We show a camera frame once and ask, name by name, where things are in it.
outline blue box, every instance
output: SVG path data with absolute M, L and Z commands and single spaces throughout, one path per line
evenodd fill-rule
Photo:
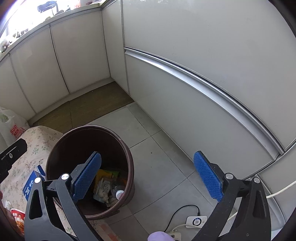
M 40 177 L 42 180 L 44 180 L 43 176 L 39 172 L 32 171 L 28 181 L 26 182 L 26 184 L 22 190 L 27 201 L 29 199 L 29 195 L 30 195 L 30 191 L 31 191 L 33 182 L 34 182 L 35 178 L 37 178 L 37 177 Z

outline white cable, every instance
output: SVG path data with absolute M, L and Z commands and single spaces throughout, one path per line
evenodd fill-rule
M 292 182 L 290 185 L 286 186 L 286 187 L 283 188 L 282 190 L 280 190 L 280 191 L 278 191 L 278 192 L 276 192 L 276 193 L 274 193 L 274 194 L 271 194 L 271 195 L 266 196 L 266 198 L 268 199 L 268 198 L 272 198 L 272 197 L 274 197 L 274 196 L 276 196 L 276 195 L 279 195 L 279 194 L 282 193 L 283 191 L 286 191 L 288 188 L 292 187 L 294 184 L 296 184 L 296 181 Z M 237 215 L 237 212 L 236 212 L 234 215 L 232 215 L 229 219 L 227 219 L 227 221 L 229 221 L 230 219 L 232 219 L 232 218 L 235 217 L 236 215 Z
M 175 229 L 177 229 L 177 228 L 179 228 L 179 227 L 182 227 L 182 226 L 191 226 L 191 227 L 194 227 L 194 228 L 200 228 L 200 227 L 198 227 L 198 226 L 195 226 L 195 225 L 192 225 L 192 224 L 180 224 L 180 225 L 178 225 L 178 226 L 176 226 L 176 227 L 174 227 L 173 229 L 172 229 L 172 231 L 171 232 L 174 232 L 175 231 Z

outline red cup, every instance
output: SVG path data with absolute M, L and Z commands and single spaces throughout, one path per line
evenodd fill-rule
M 15 222 L 17 223 L 17 226 L 20 229 L 21 233 L 24 235 L 25 234 L 25 231 L 24 231 L 24 227 L 25 227 L 25 213 L 22 212 L 21 210 L 15 209 L 15 208 L 12 208 L 10 210 L 10 212 L 14 216 Z

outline floor mat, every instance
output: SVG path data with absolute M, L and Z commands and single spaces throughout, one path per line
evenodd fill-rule
M 112 82 L 64 103 L 33 126 L 47 126 L 66 133 L 131 102 L 133 99 L 116 82 Z

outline blue textured pad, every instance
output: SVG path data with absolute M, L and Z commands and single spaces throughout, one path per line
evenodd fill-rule
M 219 178 L 199 152 L 194 154 L 193 163 L 211 197 L 220 202 L 223 197 L 223 193 L 222 183 Z
M 89 186 L 96 176 L 96 173 L 101 167 L 101 163 L 101 155 L 99 153 L 95 153 L 88 165 L 82 170 L 79 177 L 73 183 L 72 199 L 74 202 L 84 198 Z

